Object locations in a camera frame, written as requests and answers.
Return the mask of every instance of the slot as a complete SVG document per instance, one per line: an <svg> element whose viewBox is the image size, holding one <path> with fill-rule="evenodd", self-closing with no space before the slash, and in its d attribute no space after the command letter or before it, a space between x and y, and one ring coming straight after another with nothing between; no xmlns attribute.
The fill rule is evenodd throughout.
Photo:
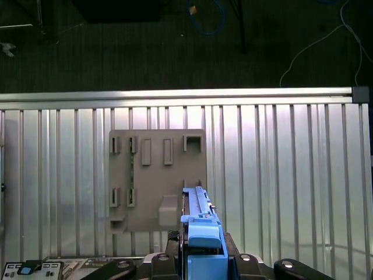
<svg viewBox="0 0 373 280"><path fill-rule="evenodd" d="M135 207L135 189L130 188L127 193L127 207Z"/></svg>
<svg viewBox="0 0 373 280"><path fill-rule="evenodd" d="M203 152L203 137L201 135L184 135L184 152Z"/></svg>
<svg viewBox="0 0 373 280"><path fill-rule="evenodd" d="M119 206L119 188L113 188L110 192L110 207L118 207Z"/></svg>
<svg viewBox="0 0 373 280"><path fill-rule="evenodd" d="M144 139L141 149L141 164L150 165L152 162L152 140L150 138Z"/></svg>
<svg viewBox="0 0 373 280"><path fill-rule="evenodd" d="M110 229L115 232L115 233L121 233L123 232L125 229L124 229L124 220L111 220L110 221Z"/></svg>
<svg viewBox="0 0 373 280"><path fill-rule="evenodd" d="M120 153L120 137L111 137L110 153Z"/></svg>
<svg viewBox="0 0 373 280"><path fill-rule="evenodd" d="M166 138L163 140L163 158L164 165L173 165L174 143L172 138Z"/></svg>

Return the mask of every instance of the metal frame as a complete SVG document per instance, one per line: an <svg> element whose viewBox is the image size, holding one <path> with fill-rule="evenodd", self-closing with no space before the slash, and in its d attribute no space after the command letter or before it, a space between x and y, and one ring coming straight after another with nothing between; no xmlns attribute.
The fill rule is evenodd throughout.
<svg viewBox="0 0 373 280"><path fill-rule="evenodd" d="M368 105L350 87L0 94L0 110L2 262L163 251L167 232L105 231L108 135L203 128L207 190L241 251L370 274Z"/></svg>
<svg viewBox="0 0 373 280"><path fill-rule="evenodd" d="M0 94L0 110L352 103L350 87Z"/></svg>

